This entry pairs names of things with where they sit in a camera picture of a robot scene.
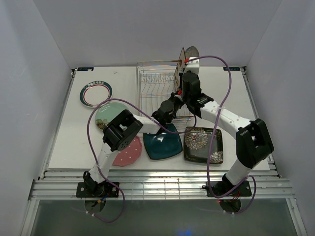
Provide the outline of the cream floral square plate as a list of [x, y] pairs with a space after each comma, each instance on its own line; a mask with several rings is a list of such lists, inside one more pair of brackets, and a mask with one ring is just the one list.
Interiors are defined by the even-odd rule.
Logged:
[[179, 90], [180, 87], [180, 75], [179, 73], [182, 72], [183, 66], [185, 65], [186, 55], [184, 47], [181, 49], [179, 59], [177, 61], [177, 65], [174, 72], [174, 89], [175, 91]]

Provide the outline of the wire dish rack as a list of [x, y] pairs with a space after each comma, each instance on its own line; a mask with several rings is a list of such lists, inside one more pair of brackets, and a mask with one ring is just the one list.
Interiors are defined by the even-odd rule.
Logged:
[[136, 67], [136, 107], [152, 115], [175, 92], [176, 60], [139, 61]]

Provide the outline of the black floral square plate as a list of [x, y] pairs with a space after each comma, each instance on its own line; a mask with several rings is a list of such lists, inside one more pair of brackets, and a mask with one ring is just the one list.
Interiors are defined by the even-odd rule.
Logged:
[[[184, 135], [184, 159], [189, 162], [206, 164], [209, 154], [212, 128], [195, 127]], [[210, 164], [223, 163], [223, 139], [217, 129], [211, 147]]]

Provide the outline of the speckled round plate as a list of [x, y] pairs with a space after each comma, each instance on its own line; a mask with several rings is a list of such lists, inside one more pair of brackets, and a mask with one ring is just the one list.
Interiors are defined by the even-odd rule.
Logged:
[[185, 50], [185, 63], [189, 61], [190, 58], [194, 57], [199, 57], [199, 51], [195, 46], [190, 46]]

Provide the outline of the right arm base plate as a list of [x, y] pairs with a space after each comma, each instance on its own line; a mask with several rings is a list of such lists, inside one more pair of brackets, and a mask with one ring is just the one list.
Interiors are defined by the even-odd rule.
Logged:
[[231, 196], [231, 197], [250, 197], [252, 196], [252, 191], [250, 184], [247, 180], [242, 182], [240, 185], [236, 186], [234, 190], [234, 186], [229, 186], [223, 181], [215, 181], [214, 183], [211, 183], [211, 189], [212, 191], [209, 190], [209, 184], [208, 182], [201, 187], [202, 189], [206, 190], [206, 195], [208, 197], [213, 197], [214, 195], [216, 196]]

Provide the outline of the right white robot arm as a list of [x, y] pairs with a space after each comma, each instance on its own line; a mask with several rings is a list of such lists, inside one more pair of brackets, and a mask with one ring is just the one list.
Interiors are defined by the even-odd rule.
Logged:
[[189, 111], [213, 122], [214, 127], [222, 128], [236, 141], [236, 161], [222, 180], [211, 188], [218, 197], [234, 195], [252, 169], [274, 151], [267, 125], [259, 118], [250, 120], [223, 108], [222, 104], [202, 92], [197, 74], [188, 71], [180, 76], [182, 101]]

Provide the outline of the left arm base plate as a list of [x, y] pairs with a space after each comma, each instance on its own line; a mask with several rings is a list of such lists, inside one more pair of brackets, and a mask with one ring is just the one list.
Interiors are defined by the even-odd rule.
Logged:
[[116, 198], [119, 196], [118, 187], [104, 181], [96, 187], [96, 190], [91, 190], [84, 182], [79, 182], [75, 197], [77, 198]]

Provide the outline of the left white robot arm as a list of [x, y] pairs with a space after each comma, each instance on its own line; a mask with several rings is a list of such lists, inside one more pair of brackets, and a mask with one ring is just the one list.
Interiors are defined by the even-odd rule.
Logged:
[[172, 93], [169, 99], [163, 101], [151, 116], [136, 116], [128, 109], [124, 109], [103, 128], [103, 143], [99, 155], [96, 155], [91, 142], [89, 123], [92, 118], [89, 118], [87, 136], [95, 164], [83, 175], [87, 191], [96, 197], [104, 192], [103, 182], [107, 181], [109, 170], [116, 156], [132, 143], [138, 133], [154, 135], [159, 135], [164, 131], [172, 133], [166, 126], [176, 117], [177, 111], [183, 105], [182, 98]]

